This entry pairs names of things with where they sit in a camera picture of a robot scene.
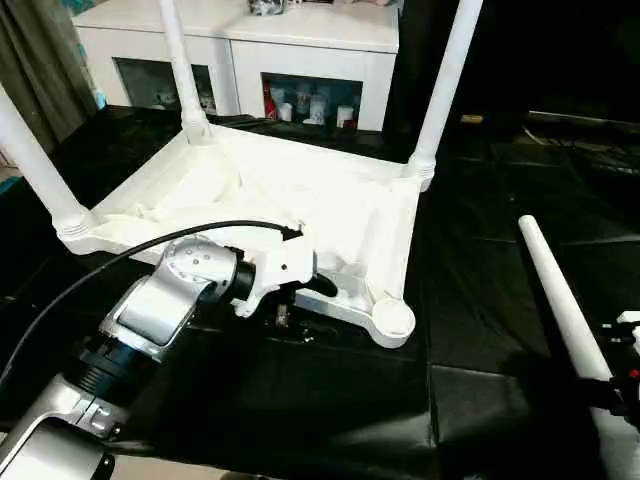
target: white cylinder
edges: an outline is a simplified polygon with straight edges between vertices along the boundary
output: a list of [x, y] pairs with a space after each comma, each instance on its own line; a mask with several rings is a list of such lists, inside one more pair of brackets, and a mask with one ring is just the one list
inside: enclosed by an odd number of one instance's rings
[[418, 144], [406, 167], [406, 174], [423, 177], [422, 191], [429, 187], [435, 172], [436, 152], [458, 88], [481, 8], [482, 0], [460, 0], [458, 4], [429, 101], [429, 108], [420, 130]]
[[187, 56], [187, 47], [182, 34], [182, 25], [174, 0], [158, 0], [164, 35], [171, 57], [173, 76], [182, 106], [182, 127], [190, 142], [198, 141], [198, 136], [210, 135], [209, 122], [204, 110], [200, 106], [200, 98], [196, 89], [196, 82], [191, 70], [191, 62]]
[[549, 305], [558, 322], [576, 373], [581, 378], [609, 381], [611, 370], [600, 351], [591, 329], [562, 275], [549, 245], [542, 235], [536, 219], [531, 215], [520, 217], [518, 225], [531, 254], [540, 283], [549, 299]]
[[89, 211], [78, 203], [1, 84], [0, 150], [20, 169], [60, 235], [74, 235], [91, 225]]
[[313, 95], [309, 104], [309, 118], [316, 125], [324, 125], [324, 117], [327, 111], [327, 100], [322, 95]]
[[385, 348], [398, 348], [405, 344], [416, 327], [413, 310], [404, 300], [384, 297], [371, 310], [373, 329], [369, 330], [373, 340]]
[[[525, 215], [518, 225], [576, 373], [580, 378], [609, 381], [611, 370], [538, 223], [531, 215]], [[640, 479], [638, 430], [607, 410], [591, 408], [591, 417], [598, 430], [600, 456], [609, 478]]]

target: curtain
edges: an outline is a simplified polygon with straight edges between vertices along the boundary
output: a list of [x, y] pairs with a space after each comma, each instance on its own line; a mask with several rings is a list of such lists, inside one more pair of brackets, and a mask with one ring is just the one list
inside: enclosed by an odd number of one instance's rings
[[0, 0], [0, 82], [46, 151], [97, 110], [80, 51], [59, 0]]
[[2, 167], [13, 167], [13, 163], [9, 161], [9, 159], [7, 157], [4, 157], [2, 155], [2, 152], [0, 152], [0, 168]]

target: red object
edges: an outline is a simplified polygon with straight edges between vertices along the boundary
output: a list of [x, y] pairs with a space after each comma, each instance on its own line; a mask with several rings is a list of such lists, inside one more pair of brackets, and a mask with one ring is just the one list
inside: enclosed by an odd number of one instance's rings
[[278, 119], [278, 113], [276, 108], [276, 102], [271, 98], [271, 90], [269, 89], [269, 82], [262, 82], [262, 93], [264, 94], [264, 116], [271, 120]]

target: white cabinet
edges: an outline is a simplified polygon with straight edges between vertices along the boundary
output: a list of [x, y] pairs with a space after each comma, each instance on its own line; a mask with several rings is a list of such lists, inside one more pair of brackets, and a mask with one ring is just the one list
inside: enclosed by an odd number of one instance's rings
[[[77, 30], [95, 86], [106, 96], [107, 103], [180, 108], [162, 33]], [[187, 37], [186, 43], [198, 93], [207, 113], [239, 113], [229, 41]]]
[[[398, 51], [398, 10], [369, 3], [289, 5], [255, 17], [246, 0], [178, 0], [201, 102], [220, 115], [265, 115], [265, 85], [353, 107], [351, 125], [381, 130]], [[74, 18], [98, 90], [114, 105], [171, 107], [175, 86], [157, 0], [108, 0]]]

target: cup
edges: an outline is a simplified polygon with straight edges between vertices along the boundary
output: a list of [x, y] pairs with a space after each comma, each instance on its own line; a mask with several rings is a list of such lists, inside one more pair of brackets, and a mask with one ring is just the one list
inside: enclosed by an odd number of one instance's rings
[[353, 107], [351, 105], [339, 105], [336, 125], [344, 128], [345, 122], [353, 120]]
[[282, 120], [283, 122], [291, 121], [292, 112], [293, 107], [290, 103], [282, 102], [280, 105], [278, 105], [278, 118], [280, 118], [280, 120]]

